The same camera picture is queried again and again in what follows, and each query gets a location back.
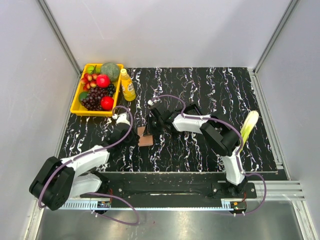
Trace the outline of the black card box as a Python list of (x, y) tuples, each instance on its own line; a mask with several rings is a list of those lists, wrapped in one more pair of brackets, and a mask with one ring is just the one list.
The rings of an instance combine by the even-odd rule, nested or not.
[(193, 115), (193, 116), (203, 115), (201, 110), (195, 103), (186, 105), (186, 107), (181, 111), (183, 114), (187, 114), (187, 115)]

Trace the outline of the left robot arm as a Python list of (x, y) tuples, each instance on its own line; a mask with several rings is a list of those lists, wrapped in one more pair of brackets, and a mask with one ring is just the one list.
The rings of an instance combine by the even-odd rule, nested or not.
[(102, 145), (67, 158), (49, 157), (29, 187), (38, 199), (39, 208), (52, 211), (61, 208), (69, 198), (84, 194), (105, 198), (109, 193), (108, 179), (94, 169), (108, 162), (121, 143), (136, 140), (130, 123), (117, 123), (111, 139)]

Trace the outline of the pink leather card holder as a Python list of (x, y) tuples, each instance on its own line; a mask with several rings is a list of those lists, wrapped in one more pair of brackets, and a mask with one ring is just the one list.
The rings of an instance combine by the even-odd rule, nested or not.
[(137, 134), (139, 136), (139, 140), (138, 140), (139, 147), (148, 147), (154, 144), (152, 135), (143, 136), (145, 128), (146, 128), (145, 126), (141, 126), (137, 128)]

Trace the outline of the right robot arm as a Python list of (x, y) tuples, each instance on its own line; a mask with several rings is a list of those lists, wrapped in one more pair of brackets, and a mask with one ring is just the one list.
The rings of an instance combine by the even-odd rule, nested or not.
[(239, 198), (246, 191), (247, 180), (238, 166), (236, 148), (240, 146), (240, 137), (234, 128), (221, 115), (203, 115), (196, 104), (170, 111), (160, 102), (147, 103), (149, 113), (141, 138), (160, 135), (163, 130), (171, 133), (190, 132), (203, 135), (212, 150), (221, 157), (226, 171), (224, 191), (233, 198)]

